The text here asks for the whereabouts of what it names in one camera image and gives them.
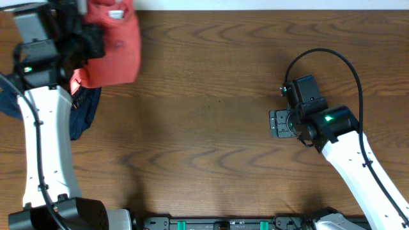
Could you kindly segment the red printed t-shirt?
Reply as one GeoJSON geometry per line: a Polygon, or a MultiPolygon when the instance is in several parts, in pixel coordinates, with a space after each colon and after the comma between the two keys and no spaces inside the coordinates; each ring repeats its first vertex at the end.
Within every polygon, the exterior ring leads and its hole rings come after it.
{"type": "Polygon", "coordinates": [[[105,56],[76,69],[71,94],[80,87],[99,88],[135,82],[141,67],[141,34],[132,0],[90,0],[83,21],[104,31],[105,56]]]}

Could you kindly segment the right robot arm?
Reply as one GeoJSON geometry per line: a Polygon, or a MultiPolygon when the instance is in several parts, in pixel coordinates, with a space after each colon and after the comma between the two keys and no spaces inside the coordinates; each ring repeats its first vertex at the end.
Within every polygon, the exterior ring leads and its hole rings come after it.
{"type": "Polygon", "coordinates": [[[336,169],[371,229],[408,229],[408,202],[376,159],[345,105],[330,108],[312,75],[284,83],[288,106],[270,111],[273,138],[297,138],[336,169]]]}

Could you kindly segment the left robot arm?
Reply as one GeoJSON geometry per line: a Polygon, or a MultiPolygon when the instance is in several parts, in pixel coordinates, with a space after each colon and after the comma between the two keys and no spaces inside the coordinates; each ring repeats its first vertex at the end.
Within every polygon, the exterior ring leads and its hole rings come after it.
{"type": "Polygon", "coordinates": [[[70,140],[73,99],[65,89],[83,62],[104,55],[102,29],[82,23],[85,1],[26,2],[13,7],[22,37],[14,69],[3,80],[17,93],[25,128],[27,178],[22,211],[10,229],[131,229],[126,209],[85,199],[75,177],[70,140]]]}

